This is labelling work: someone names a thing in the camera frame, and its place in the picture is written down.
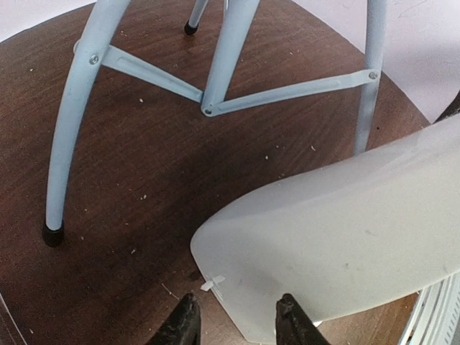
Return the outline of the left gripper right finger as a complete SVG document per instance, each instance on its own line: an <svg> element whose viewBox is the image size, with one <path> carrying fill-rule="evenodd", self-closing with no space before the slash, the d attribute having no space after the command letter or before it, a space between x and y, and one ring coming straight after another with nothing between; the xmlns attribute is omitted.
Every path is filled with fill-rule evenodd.
<svg viewBox="0 0 460 345"><path fill-rule="evenodd" d="M296 299L285 293L276 302L277 345L329 345Z"/></svg>

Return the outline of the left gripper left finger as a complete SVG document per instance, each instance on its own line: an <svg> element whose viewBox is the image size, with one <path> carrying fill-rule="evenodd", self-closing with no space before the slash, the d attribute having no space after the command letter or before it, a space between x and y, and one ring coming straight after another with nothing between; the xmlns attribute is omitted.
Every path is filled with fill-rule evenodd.
<svg viewBox="0 0 460 345"><path fill-rule="evenodd" d="M147 345L198 345L201 343L201 310L194 294L185 294Z"/></svg>

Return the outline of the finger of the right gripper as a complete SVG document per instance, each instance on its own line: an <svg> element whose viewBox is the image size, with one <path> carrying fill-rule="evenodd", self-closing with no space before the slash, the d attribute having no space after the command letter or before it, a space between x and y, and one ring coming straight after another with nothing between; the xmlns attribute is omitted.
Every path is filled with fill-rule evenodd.
<svg viewBox="0 0 460 345"><path fill-rule="evenodd" d="M447 106L443 113L434 121L438 123L459 113L460 109L460 92L457 93L453 101Z"/></svg>

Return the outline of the white metronome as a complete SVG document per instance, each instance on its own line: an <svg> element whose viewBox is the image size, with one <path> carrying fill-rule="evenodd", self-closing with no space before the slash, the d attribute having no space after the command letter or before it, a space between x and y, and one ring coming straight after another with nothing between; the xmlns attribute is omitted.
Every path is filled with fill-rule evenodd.
<svg viewBox="0 0 460 345"><path fill-rule="evenodd" d="M459 117L256 189L193 235L210 290L256 344L290 293L314 322L459 274Z"/></svg>

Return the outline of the white music stand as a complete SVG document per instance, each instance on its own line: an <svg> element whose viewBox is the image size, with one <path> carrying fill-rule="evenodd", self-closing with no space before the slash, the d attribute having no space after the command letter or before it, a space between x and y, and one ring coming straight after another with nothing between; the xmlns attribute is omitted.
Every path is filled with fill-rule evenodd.
<svg viewBox="0 0 460 345"><path fill-rule="evenodd" d="M387 4L367 2L364 68L360 71L296 83L226 100L236 64L259 6L257 1L226 1L218 42L206 87L198 89L164 70L111 44L128 7L127 1L97 1L76 42L52 140L47 176L42 240L59 246L65 237L64 206L76 140L86 106L101 67L111 68L198 103L215 117L278 101L360 87L361 97L353 153L367 148L382 75Z"/></svg>

